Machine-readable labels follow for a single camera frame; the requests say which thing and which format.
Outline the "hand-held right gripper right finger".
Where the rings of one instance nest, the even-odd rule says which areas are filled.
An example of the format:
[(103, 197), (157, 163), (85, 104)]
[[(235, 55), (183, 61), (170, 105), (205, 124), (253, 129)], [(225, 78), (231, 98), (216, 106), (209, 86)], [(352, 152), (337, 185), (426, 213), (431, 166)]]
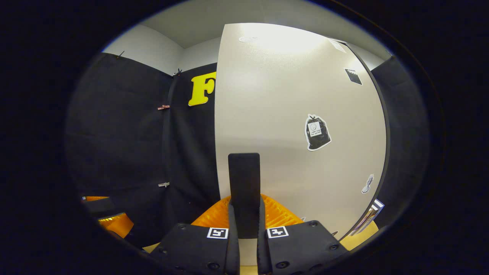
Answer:
[(260, 275), (318, 275), (348, 254), (320, 221), (302, 221), (262, 194), (257, 240)]

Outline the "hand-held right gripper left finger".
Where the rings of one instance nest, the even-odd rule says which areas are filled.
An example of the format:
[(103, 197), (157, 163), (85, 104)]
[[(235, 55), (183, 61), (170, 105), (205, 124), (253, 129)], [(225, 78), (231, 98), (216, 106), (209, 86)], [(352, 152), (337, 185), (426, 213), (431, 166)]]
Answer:
[(150, 256), (171, 275), (238, 275), (240, 251), (231, 198), (206, 210), (193, 223), (178, 223)]

